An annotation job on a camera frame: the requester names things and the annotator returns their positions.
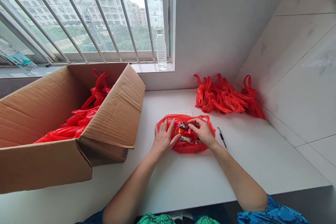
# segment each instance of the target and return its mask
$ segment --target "pile of red plastic bags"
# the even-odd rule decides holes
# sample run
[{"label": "pile of red plastic bags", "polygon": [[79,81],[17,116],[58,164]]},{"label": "pile of red plastic bags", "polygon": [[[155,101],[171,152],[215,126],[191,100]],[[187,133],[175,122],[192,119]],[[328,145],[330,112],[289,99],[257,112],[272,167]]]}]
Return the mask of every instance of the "pile of red plastic bags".
[{"label": "pile of red plastic bags", "polygon": [[222,114],[246,111],[251,116],[266,119],[260,104],[255,99],[257,91],[251,88],[250,75],[245,77],[241,93],[237,92],[227,79],[222,78],[221,74],[218,74],[217,83],[212,82],[211,77],[204,77],[204,82],[201,82],[198,75],[194,76],[200,86],[197,88],[195,107],[200,107],[204,113],[210,113],[213,109]]},{"label": "pile of red plastic bags", "polygon": [[78,138],[83,133],[112,88],[106,82],[109,72],[102,74],[97,69],[93,69],[92,72],[97,77],[97,81],[95,87],[91,89],[91,96],[79,110],[72,111],[74,115],[66,120],[64,124],[58,129],[48,132],[45,136],[34,142],[35,144]]}]

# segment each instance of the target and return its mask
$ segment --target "cardboard box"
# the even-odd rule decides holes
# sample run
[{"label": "cardboard box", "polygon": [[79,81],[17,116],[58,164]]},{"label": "cardboard box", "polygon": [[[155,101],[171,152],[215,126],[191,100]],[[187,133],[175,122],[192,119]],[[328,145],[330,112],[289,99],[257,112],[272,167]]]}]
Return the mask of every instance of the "cardboard box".
[{"label": "cardboard box", "polygon": [[[113,84],[78,139],[35,143],[90,97],[92,69]],[[0,193],[90,180],[92,167],[124,162],[134,148],[145,84],[127,63],[69,65],[0,100]]]}]

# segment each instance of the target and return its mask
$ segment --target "white wall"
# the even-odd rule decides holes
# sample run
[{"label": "white wall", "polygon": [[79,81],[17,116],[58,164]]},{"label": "white wall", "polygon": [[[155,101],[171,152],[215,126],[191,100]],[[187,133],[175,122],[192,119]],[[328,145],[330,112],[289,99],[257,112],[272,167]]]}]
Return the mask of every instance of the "white wall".
[{"label": "white wall", "polygon": [[193,77],[234,81],[280,0],[176,0],[174,73],[145,73],[146,90],[196,88]]},{"label": "white wall", "polygon": [[[237,78],[252,76],[267,120],[334,186],[335,25],[335,0],[282,0]],[[308,214],[336,223],[335,191],[328,202]]]}]

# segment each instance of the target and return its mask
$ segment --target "black pen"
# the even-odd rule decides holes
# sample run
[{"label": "black pen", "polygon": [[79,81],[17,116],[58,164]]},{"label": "black pen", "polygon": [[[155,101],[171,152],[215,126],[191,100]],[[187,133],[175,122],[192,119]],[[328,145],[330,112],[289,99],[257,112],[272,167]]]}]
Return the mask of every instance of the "black pen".
[{"label": "black pen", "polygon": [[225,145],[225,148],[227,148],[227,147],[226,147],[226,144],[225,144],[225,142],[224,142],[224,137],[223,137],[223,135],[222,135],[221,129],[220,129],[219,127],[217,127],[217,129],[218,129],[218,131],[219,131],[219,135],[220,135],[221,139],[223,140],[223,143],[224,143],[224,145]]}]

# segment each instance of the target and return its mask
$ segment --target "hand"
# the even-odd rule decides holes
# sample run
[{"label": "hand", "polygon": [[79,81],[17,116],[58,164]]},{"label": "hand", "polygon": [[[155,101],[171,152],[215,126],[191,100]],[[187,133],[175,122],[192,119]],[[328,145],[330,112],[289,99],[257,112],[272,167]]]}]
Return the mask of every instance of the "hand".
[{"label": "hand", "polygon": [[158,129],[158,123],[155,125],[155,138],[151,151],[162,156],[166,151],[172,149],[174,144],[181,138],[181,134],[176,135],[172,140],[170,137],[172,135],[173,128],[175,126],[175,119],[171,122],[167,130],[168,119],[166,119],[162,124],[160,129]]},{"label": "hand", "polygon": [[205,143],[206,146],[210,148],[213,144],[218,143],[217,140],[214,138],[213,134],[211,133],[211,130],[209,128],[209,125],[202,121],[199,118],[194,118],[188,121],[188,126],[191,128],[199,139]]}]

